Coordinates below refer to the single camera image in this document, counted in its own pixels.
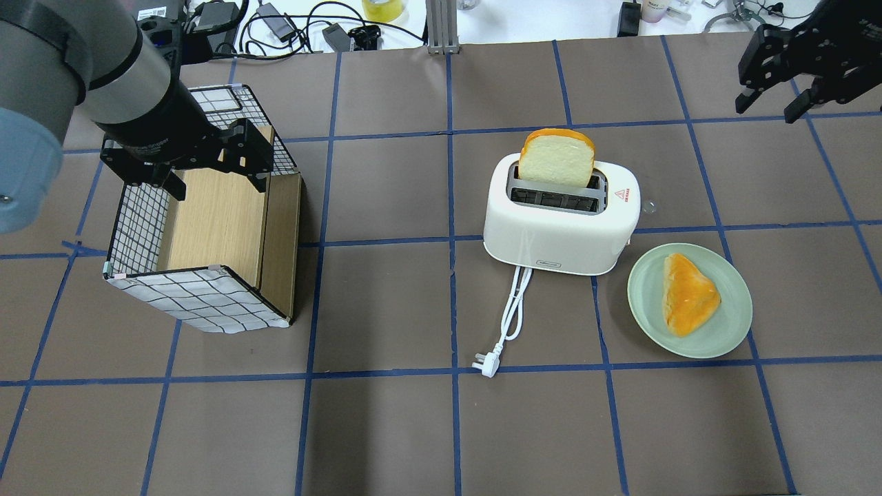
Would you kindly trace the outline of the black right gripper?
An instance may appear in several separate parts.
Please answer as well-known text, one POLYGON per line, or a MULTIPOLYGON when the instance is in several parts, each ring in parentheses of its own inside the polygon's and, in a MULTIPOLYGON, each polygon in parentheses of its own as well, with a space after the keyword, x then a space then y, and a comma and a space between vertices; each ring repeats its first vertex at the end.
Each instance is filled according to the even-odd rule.
POLYGON ((760 25, 738 63, 744 87, 736 113, 743 115, 778 83, 813 76, 810 87, 784 109, 784 121, 796 123, 813 107, 850 103, 880 85, 879 1, 820 1, 793 28, 760 25))

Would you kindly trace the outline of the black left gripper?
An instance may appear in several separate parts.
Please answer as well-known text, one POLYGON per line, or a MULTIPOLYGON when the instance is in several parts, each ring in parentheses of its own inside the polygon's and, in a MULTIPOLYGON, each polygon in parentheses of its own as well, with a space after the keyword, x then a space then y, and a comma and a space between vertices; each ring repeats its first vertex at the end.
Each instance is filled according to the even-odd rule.
POLYGON ((133 147, 104 137, 101 160, 126 185, 150 185, 164 189, 174 200, 185 201, 186 184, 176 172, 211 169, 244 176, 259 194, 268 188, 274 171, 274 147, 258 126, 246 118, 226 127, 208 123, 205 131, 174 141, 133 147))

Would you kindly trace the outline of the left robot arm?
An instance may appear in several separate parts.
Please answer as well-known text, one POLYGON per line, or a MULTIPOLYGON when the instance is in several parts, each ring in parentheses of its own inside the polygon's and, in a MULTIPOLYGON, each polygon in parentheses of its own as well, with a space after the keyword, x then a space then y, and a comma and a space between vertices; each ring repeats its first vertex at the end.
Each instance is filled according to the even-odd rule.
POLYGON ((273 144, 245 118, 212 125, 179 78, 182 65, 212 58, 212 35, 239 23, 136 19, 119 1, 3 1, 2 232, 40 216, 78 106, 105 132, 102 161, 127 185, 185 200, 176 173, 213 169, 265 192, 273 144))

